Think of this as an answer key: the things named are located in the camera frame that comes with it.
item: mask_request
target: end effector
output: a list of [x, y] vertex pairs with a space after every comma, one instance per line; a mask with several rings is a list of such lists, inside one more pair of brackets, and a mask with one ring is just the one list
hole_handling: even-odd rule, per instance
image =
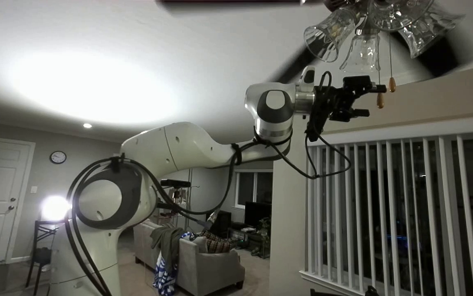
[[252, 118], [254, 136], [267, 143], [283, 143], [290, 138], [292, 117], [308, 115], [306, 138], [315, 141], [324, 122], [349, 122], [354, 117], [367, 117], [369, 112], [352, 108], [352, 102], [367, 92], [385, 92], [385, 85], [375, 85], [369, 76], [342, 79], [342, 87], [313, 85], [315, 71], [306, 69], [300, 82], [254, 84], [246, 90], [244, 107]]

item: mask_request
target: balcony railing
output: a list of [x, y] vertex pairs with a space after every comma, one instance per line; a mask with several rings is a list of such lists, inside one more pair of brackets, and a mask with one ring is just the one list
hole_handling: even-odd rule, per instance
[[306, 182], [305, 275], [344, 294], [473, 296], [473, 133], [336, 148], [351, 169]]

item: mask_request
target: wall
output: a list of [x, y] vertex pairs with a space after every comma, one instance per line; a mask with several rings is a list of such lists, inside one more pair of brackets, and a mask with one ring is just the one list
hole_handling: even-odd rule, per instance
[[[385, 95], [382, 110], [375, 107], [372, 95], [357, 100], [356, 107], [369, 108], [370, 117], [357, 118], [351, 123], [329, 123], [323, 136], [333, 136], [334, 141], [339, 141], [341, 135], [349, 140], [351, 136], [347, 135], [364, 138], [405, 136], [407, 133], [398, 131], [398, 128], [384, 131], [380, 128], [407, 127], [408, 131], [416, 133], [416, 130], [410, 128], [411, 123], [431, 122], [431, 125], [436, 125], [438, 120], [473, 117], [473, 71], [398, 87], [395, 94]], [[288, 158], [301, 168], [305, 161], [303, 128], [303, 120], [296, 118], [288, 153]], [[285, 163], [275, 161], [272, 194], [269, 291], [273, 296], [306, 296], [308, 288], [313, 284], [300, 279], [298, 275], [305, 265], [305, 179], [296, 176]]]
[[[21, 130], [0, 125], [0, 138], [35, 143], [29, 179], [25, 184], [21, 217], [16, 220], [17, 233], [12, 258], [27, 256], [32, 238], [32, 220], [39, 217], [42, 197], [50, 194], [63, 196], [75, 174], [94, 159], [106, 158], [119, 151], [119, 143], [73, 138], [55, 133]], [[67, 153], [63, 164], [52, 164], [48, 154], [53, 150]]]

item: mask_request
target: robotic arm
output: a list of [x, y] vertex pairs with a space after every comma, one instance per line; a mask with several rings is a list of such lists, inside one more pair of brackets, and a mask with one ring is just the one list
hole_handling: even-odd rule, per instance
[[191, 123], [172, 123], [127, 138], [119, 158], [86, 166], [68, 189], [71, 217], [53, 238], [52, 294], [119, 294], [117, 237], [152, 212], [154, 187], [162, 176], [188, 168], [277, 159], [288, 151], [295, 113], [310, 115], [305, 133], [313, 141], [326, 118], [347, 122], [367, 115], [367, 110], [354, 110], [352, 102], [365, 92], [384, 90], [367, 76], [346, 77], [341, 89], [313, 85], [313, 71], [306, 71], [296, 84], [255, 84], [246, 90], [244, 107], [254, 131], [249, 143], [219, 145]]

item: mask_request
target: couch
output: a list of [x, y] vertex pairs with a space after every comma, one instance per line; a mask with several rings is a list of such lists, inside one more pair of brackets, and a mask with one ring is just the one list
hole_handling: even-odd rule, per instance
[[[157, 248], [150, 248], [150, 233], [160, 225], [149, 219], [132, 228], [134, 256], [137, 263], [144, 263], [152, 271], [155, 270]], [[178, 242], [178, 270], [177, 286], [193, 296], [204, 296], [227, 286], [241, 288], [244, 270], [239, 265], [239, 256], [234, 250], [227, 253], [206, 253], [206, 240], [180, 238]]]

